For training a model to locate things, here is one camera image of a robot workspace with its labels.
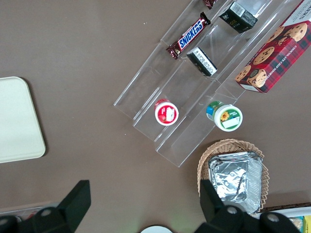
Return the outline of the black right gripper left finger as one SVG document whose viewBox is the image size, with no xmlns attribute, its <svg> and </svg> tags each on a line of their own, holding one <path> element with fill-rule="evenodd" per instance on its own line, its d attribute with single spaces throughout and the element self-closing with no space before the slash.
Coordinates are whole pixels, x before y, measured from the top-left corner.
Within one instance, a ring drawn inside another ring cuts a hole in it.
<svg viewBox="0 0 311 233">
<path fill-rule="evenodd" d="M 73 233 L 91 205 L 90 182 L 80 180 L 56 207 L 46 207 L 18 224 L 20 233 Z"/>
</svg>

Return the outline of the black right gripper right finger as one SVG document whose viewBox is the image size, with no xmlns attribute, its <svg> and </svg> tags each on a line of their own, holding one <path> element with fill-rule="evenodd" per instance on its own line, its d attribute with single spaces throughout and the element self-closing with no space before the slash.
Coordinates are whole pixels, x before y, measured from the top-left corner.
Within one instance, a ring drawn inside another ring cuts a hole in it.
<svg viewBox="0 0 311 233">
<path fill-rule="evenodd" d="M 209 180 L 200 181 L 200 205 L 206 221 L 197 233 L 241 233 L 244 213 L 234 205 L 225 205 Z"/>
</svg>

